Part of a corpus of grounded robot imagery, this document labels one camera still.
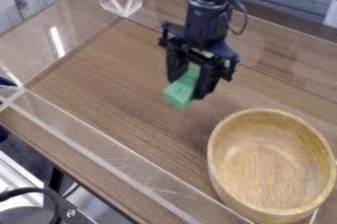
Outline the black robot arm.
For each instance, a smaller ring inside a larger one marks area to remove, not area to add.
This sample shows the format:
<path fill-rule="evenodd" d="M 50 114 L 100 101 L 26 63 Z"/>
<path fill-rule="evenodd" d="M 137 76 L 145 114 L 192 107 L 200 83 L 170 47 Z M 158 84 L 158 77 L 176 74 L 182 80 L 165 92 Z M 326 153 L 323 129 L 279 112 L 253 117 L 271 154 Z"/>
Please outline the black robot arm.
<path fill-rule="evenodd" d="M 230 82 L 236 66 L 241 61 L 238 53 L 226 44 L 228 32 L 239 35 L 230 21 L 234 7 L 246 13 L 237 0 L 185 0 L 186 14 L 182 25 L 165 21 L 158 46 L 166 50 L 168 81 L 173 84 L 188 72 L 189 64 L 198 68 L 190 87 L 190 99 L 202 100 L 210 94 L 221 79 Z"/>

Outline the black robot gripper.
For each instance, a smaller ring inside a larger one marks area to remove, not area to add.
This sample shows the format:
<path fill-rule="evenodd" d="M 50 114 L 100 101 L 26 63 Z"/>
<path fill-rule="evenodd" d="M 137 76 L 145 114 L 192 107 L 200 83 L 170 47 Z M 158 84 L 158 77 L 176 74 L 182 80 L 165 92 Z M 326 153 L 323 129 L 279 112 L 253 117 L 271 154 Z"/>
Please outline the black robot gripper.
<path fill-rule="evenodd" d="M 204 63 L 198 66 L 200 71 L 192 95 L 196 100 L 202 100 L 213 92 L 220 78 L 228 82 L 233 80 L 241 58 L 225 41 L 230 29 L 226 21 L 209 26 L 202 23 L 196 23 L 193 26 L 189 23 L 184 25 L 172 22 L 162 23 L 158 46 L 166 50 L 166 70 L 170 83 L 186 72 L 189 59 L 193 62 L 204 61 L 198 58 L 197 53 L 210 52 L 217 57 L 232 61 L 230 73 L 224 78 L 221 78 L 224 61 Z"/>

